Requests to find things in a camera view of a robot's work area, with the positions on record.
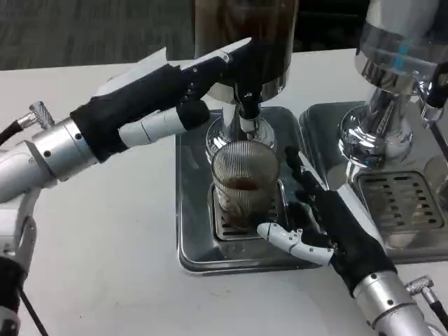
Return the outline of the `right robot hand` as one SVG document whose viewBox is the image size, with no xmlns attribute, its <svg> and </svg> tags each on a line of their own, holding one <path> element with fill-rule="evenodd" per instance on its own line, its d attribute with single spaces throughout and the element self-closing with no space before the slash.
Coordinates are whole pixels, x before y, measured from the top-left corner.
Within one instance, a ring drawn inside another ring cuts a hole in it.
<svg viewBox="0 0 448 336">
<path fill-rule="evenodd" d="M 330 265 L 349 292 L 374 273 L 396 272 L 384 243 L 365 208 L 347 186 L 330 190 L 324 186 L 305 155 L 296 146 L 285 149 L 291 176 L 300 186 L 296 202 L 288 205 L 295 222 L 308 220 L 310 227 L 286 231 L 276 223 L 261 223 L 257 233 L 288 254 L 317 265 Z"/>
</svg>

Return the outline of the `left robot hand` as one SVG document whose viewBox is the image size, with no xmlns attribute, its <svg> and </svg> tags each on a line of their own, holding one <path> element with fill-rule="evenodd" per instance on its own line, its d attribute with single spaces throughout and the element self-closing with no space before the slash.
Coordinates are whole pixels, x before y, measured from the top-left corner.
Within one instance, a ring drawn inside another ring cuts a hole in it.
<svg viewBox="0 0 448 336">
<path fill-rule="evenodd" d="M 221 80 L 233 76 L 253 42 L 243 38 L 187 63 L 172 65 L 164 48 L 103 84 L 90 100 L 70 114 L 99 162 L 127 150 L 119 129 L 156 111 L 200 104 Z"/>
</svg>

